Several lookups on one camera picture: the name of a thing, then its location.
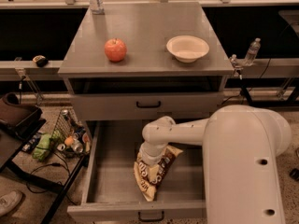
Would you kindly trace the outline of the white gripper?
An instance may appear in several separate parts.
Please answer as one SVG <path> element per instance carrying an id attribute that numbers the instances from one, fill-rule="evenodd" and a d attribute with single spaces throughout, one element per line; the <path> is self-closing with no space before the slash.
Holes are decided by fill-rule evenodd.
<path id="1" fill-rule="evenodd" d="M 163 156 L 164 147 L 162 145 L 150 144 L 144 142 L 139 149 L 138 159 L 148 166 L 157 164 Z"/>

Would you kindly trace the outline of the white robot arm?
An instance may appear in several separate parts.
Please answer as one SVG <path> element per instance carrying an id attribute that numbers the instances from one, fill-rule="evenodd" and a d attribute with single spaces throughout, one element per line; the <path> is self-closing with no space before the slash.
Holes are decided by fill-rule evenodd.
<path id="1" fill-rule="evenodd" d="M 207 224 L 286 224 L 276 157 L 290 145 L 292 129 L 279 113 L 227 105 L 208 119 L 156 119 L 142 136 L 141 157 L 150 166 L 170 143 L 203 149 Z"/>

